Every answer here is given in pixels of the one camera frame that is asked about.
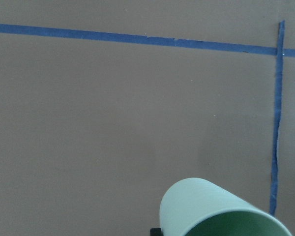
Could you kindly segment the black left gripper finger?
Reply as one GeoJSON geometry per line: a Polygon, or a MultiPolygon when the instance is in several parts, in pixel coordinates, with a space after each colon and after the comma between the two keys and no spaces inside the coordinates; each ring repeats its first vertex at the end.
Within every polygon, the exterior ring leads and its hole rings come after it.
{"type": "Polygon", "coordinates": [[[151,228],[149,231],[150,236],[162,236],[161,228],[151,228]]]}

